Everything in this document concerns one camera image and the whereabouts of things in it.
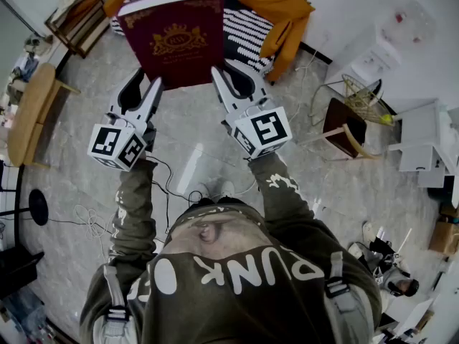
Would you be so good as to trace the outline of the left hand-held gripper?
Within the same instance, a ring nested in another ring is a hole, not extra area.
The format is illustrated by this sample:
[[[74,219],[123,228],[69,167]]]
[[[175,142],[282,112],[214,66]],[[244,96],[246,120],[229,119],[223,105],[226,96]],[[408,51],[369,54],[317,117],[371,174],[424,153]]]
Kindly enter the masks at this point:
[[[108,123],[94,125],[87,154],[105,167],[130,171],[142,153],[153,147],[156,129],[149,120],[157,111],[164,85],[161,77],[155,78],[142,97],[144,76],[141,67],[132,71],[110,98]]]

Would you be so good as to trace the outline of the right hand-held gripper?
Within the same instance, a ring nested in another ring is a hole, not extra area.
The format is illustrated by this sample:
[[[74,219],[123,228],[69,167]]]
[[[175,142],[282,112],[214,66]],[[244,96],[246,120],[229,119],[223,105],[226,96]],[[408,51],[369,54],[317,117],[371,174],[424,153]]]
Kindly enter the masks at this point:
[[[250,66],[234,59],[224,61],[224,72],[216,66],[211,68],[217,96],[228,112],[222,125],[230,137],[242,147],[249,160],[282,148],[293,138],[284,107],[276,106],[271,97],[237,104],[239,99],[263,93],[263,78]]]

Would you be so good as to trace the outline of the maroon hardcover book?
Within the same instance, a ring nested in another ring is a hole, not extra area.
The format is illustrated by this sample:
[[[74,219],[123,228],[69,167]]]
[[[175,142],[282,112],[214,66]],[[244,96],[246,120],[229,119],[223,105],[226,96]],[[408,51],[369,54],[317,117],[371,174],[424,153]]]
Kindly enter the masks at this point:
[[[117,15],[143,71],[164,87],[203,85],[224,60],[224,0],[134,0]]]

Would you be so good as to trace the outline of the person's right forearm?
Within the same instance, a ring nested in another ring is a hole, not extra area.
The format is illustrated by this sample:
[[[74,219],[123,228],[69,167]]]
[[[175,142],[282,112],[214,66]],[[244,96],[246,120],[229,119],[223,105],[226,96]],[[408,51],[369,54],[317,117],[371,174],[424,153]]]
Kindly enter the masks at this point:
[[[252,160],[248,166],[262,194],[268,230],[314,220],[314,213],[303,199],[297,182],[277,153]]]

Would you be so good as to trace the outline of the person's left forearm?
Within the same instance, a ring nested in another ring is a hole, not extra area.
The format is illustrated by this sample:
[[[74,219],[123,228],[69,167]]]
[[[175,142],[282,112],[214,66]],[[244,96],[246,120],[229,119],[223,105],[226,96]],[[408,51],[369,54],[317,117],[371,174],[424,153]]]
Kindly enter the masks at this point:
[[[120,173],[115,193],[109,260],[144,268],[154,257],[156,222],[151,218],[153,170],[157,163],[141,159],[130,171]]]

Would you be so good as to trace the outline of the wooden shelf rack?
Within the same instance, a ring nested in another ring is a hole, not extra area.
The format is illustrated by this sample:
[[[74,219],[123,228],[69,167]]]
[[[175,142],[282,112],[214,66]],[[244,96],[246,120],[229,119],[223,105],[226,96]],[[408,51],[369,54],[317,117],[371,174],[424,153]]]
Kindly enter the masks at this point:
[[[73,54],[82,58],[108,29],[109,18],[103,10],[107,0],[59,0],[45,26]]]

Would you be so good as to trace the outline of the round wooden table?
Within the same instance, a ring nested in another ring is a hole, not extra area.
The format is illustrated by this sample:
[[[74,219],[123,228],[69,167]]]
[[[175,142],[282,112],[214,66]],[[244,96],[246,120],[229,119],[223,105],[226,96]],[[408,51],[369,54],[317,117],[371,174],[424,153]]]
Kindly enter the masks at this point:
[[[62,88],[80,94],[78,89],[58,80],[55,67],[47,62],[38,66],[26,84],[6,142],[8,157],[13,166],[38,164],[34,161],[34,155],[44,122]]]

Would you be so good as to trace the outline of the person's white left shoe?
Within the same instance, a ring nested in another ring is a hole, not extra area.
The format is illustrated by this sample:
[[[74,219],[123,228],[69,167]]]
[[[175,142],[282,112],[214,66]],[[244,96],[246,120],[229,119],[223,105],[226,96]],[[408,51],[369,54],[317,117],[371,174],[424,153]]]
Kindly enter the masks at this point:
[[[209,197],[210,197],[209,189],[203,183],[198,183],[194,187],[194,190],[190,193],[190,199],[195,203],[200,202],[200,201],[205,201],[209,199]]]

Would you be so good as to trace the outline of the wooden stool with dark seat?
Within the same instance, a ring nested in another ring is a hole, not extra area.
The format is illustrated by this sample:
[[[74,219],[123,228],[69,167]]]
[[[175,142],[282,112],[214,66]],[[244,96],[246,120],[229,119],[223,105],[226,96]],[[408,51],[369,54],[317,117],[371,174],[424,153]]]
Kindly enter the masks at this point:
[[[311,123],[312,128],[317,125],[323,126],[322,132],[298,141],[298,146],[310,145],[323,140],[345,155],[344,158],[326,159],[328,162],[379,161],[382,159],[381,153],[373,154],[364,148],[367,122],[337,98],[331,98],[326,106],[326,114],[321,120]]]

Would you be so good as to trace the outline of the white cabinet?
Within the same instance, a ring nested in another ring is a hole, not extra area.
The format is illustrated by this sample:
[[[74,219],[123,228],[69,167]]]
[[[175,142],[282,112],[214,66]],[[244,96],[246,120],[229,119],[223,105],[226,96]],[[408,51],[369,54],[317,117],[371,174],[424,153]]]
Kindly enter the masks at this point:
[[[341,92],[343,76],[348,75],[363,85],[370,85],[395,71],[401,62],[400,53],[383,37],[381,29],[371,24],[333,58],[325,83]]]

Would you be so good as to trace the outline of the black floor stand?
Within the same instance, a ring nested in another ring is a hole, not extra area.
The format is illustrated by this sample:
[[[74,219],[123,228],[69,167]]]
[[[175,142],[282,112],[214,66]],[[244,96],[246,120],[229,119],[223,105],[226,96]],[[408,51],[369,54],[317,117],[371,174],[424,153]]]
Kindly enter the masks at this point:
[[[18,216],[26,212],[30,213],[32,220],[38,226],[44,226],[49,221],[48,204],[44,194],[39,189],[35,188],[30,191],[27,207],[0,212],[0,221],[6,220],[7,216]]]

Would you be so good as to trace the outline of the white desk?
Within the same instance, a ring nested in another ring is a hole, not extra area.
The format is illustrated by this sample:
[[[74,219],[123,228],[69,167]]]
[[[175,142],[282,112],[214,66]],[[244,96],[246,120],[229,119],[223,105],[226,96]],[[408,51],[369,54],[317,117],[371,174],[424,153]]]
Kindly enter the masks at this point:
[[[400,113],[401,141],[388,147],[401,151],[401,172],[415,172],[420,188],[442,188],[447,176],[459,176],[459,130],[446,107],[435,100]]]

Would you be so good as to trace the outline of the black box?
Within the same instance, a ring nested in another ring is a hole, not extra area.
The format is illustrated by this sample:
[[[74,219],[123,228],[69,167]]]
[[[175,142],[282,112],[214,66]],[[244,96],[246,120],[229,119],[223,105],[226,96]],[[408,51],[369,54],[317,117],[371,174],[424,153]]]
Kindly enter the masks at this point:
[[[18,245],[0,252],[0,300],[33,282],[44,252],[31,254]]]

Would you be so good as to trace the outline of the person's olive printed sweatshirt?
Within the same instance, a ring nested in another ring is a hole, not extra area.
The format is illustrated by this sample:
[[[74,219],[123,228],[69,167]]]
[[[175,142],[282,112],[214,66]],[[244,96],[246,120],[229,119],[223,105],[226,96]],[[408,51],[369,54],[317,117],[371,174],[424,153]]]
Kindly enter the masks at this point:
[[[246,204],[183,214],[144,268],[91,282],[82,344],[368,344],[379,289],[322,221],[268,230]]]

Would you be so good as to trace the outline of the cardboard box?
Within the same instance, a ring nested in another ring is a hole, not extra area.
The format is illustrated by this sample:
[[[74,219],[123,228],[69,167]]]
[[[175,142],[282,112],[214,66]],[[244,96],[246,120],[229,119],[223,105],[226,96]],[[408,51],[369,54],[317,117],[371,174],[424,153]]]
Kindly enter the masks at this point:
[[[429,250],[453,256],[459,250],[459,226],[438,221],[432,233]]]

